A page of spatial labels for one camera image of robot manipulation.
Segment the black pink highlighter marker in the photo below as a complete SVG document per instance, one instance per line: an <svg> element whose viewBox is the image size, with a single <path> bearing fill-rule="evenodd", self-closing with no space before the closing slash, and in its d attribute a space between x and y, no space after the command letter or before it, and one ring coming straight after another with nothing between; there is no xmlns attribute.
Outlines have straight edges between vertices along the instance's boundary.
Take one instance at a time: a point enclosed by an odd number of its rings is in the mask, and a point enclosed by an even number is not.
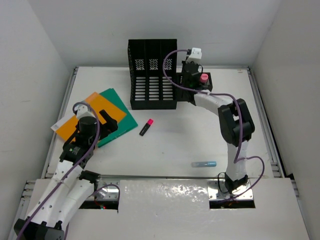
<svg viewBox="0 0 320 240"><path fill-rule="evenodd" d="M141 129L141 131L139 132L140 136L144 136L145 133L148 131L148 129L151 127L151 125L153 124L154 120L153 119L149 119L145 125L143 126L143 128Z"/></svg>

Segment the blue clear glue stick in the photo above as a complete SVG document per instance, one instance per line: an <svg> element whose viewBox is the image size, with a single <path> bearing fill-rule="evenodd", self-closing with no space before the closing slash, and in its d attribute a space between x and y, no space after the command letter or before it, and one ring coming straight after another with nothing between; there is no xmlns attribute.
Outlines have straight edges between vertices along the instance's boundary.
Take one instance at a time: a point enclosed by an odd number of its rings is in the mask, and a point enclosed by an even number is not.
<svg viewBox="0 0 320 240"><path fill-rule="evenodd" d="M197 161L197 162L192 162L191 166L193 168L216 167L217 162L216 161Z"/></svg>

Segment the orange folder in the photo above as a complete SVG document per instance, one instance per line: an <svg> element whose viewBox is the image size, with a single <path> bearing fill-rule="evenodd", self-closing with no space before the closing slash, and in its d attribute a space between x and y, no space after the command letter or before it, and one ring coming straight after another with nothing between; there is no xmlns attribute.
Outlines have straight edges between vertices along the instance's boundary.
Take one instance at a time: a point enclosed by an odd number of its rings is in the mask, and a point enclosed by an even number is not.
<svg viewBox="0 0 320 240"><path fill-rule="evenodd" d="M105 124L107 121L100 114L100 111L105 110L108 115L119 123L127 115L123 110L116 106L115 103L112 103L101 93L94 92L88 96L85 100L86 103L90 104L93 110L96 112L99 121L102 124ZM89 111L88 107L85 105L76 106L77 110L80 108L80 113L74 114L72 111L67 112L64 117L58 120L51 129L65 142L76 130L76 125L80 118L82 117L95 117L94 114Z"/></svg>

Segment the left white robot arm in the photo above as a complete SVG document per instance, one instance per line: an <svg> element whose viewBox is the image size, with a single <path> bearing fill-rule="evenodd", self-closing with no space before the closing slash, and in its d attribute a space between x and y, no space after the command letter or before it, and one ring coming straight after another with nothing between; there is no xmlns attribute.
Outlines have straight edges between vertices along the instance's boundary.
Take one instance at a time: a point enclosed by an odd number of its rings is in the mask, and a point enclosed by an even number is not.
<svg viewBox="0 0 320 240"><path fill-rule="evenodd" d="M85 105L74 111L75 131L62 147L53 177L36 206L13 229L18 240L64 240L69 222L97 187L99 174L85 170L99 140L118 129L118 122L105 110L99 114Z"/></svg>

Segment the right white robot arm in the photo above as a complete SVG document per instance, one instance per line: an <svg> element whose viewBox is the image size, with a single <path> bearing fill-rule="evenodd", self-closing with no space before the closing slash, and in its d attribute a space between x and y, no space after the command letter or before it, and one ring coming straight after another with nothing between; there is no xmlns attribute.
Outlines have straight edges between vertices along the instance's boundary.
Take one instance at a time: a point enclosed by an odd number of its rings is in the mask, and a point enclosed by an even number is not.
<svg viewBox="0 0 320 240"><path fill-rule="evenodd" d="M228 164L224 174L226 192L231 194L245 185L248 175L244 163L249 140L255 125L244 99L226 99L224 95L212 94L213 85L208 74L199 70L203 66L195 62L182 62L178 84L189 90L177 90L178 98L202 107L218 116L222 138L227 143Z"/></svg>

